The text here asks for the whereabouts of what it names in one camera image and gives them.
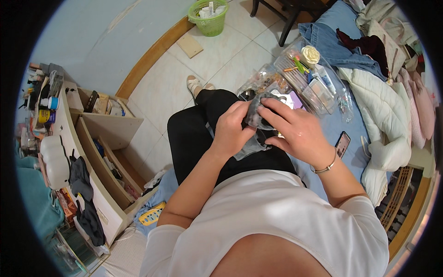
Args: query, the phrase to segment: plastic basket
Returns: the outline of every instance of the plastic basket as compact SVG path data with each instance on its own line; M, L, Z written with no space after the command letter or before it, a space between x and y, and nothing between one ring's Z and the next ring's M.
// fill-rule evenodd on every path
M213 0L214 10L219 6L226 6L225 10L212 18L201 19L197 16L197 13L204 7L209 6L208 0L200 0L195 2L188 11L188 20L200 29L204 36L216 36L221 34L225 25L225 14L229 9L228 2L224 0Z

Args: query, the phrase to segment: blue wall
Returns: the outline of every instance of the blue wall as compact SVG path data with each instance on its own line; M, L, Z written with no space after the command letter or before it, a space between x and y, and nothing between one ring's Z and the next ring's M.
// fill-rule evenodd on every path
M79 86L115 95L142 55L187 15L193 2L65 0L41 34L30 61L61 65ZM109 31L116 16L133 4Z

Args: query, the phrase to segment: dark red cloth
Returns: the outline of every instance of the dark red cloth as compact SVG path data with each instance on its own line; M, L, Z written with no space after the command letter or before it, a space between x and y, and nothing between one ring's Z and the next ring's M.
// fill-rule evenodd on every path
M349 50L360 47L363 55L369 55L380 65L383 76L388 77L388 61L386 58L385 45L381 39L376 36L363 36L359 39L352 39L347 34L337 28L337 36Z

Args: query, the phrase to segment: wooden baseboard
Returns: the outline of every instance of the wooden baseboard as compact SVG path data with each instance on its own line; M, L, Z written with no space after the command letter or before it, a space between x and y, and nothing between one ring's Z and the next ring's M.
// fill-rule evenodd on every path
M394 258L400 248L404 245L406 239L411 233L412 228L418 220L421 209L423 209L424 201L426 200L430 184L430 178L421 178L417 194L414 198L414 202L411 205L411 209L409 210L408 215L404 219L404 222L395 235L394 239L389 244L389 261Z
M188 21L188 17L183 17L177 24L171 27L157 40L151 48L140 58L126 79L121 84L115 96L128 99L131 93L141 81L143 76L149 71L154 63L169 49L182 35L189 31L195 24Z

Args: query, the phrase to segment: smartphone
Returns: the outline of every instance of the smartphone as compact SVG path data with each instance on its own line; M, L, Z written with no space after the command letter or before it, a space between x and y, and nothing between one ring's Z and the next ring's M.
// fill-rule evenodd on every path
M348 136L348 134L345 131L343 131L337 143L335 144L335 148L337 149L337 155L340 159L345 154L346 149L348 148L350 142L351 138Z

